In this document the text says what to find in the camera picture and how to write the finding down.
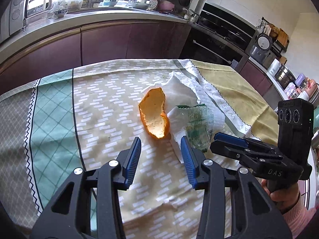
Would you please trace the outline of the person's right hand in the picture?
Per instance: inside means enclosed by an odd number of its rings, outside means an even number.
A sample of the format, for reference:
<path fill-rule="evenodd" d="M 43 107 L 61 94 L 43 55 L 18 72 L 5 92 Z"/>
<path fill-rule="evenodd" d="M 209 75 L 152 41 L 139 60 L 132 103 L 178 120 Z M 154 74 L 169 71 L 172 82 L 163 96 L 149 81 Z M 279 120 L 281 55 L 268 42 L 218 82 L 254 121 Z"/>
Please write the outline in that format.
<path fill-rule="evenodd" d="M 267 180 L 263 179 L 261 185 L 271 200 L 277 203 L 277 208 L 282 214 L 292 209 L 299 200 L 298 183 L 291 185 L 287 189 L 276 190 L 272 193 L 267 187 Z"/>

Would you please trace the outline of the pink sleeve right forearm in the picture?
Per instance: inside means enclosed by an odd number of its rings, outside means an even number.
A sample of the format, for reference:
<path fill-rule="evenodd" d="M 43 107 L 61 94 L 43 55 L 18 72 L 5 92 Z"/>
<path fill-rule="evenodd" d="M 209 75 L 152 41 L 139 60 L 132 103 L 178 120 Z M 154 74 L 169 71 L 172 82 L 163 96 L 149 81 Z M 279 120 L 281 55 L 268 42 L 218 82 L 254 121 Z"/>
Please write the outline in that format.
<path fill-rule="evenodd" d="M 316 208 L 308 210 L 300 198 L 297 203 L 285 214 L 283 218 L 291 230 L 292 238 L 297 236 L 305 229 L 310 220 L 315 216 Z"/>

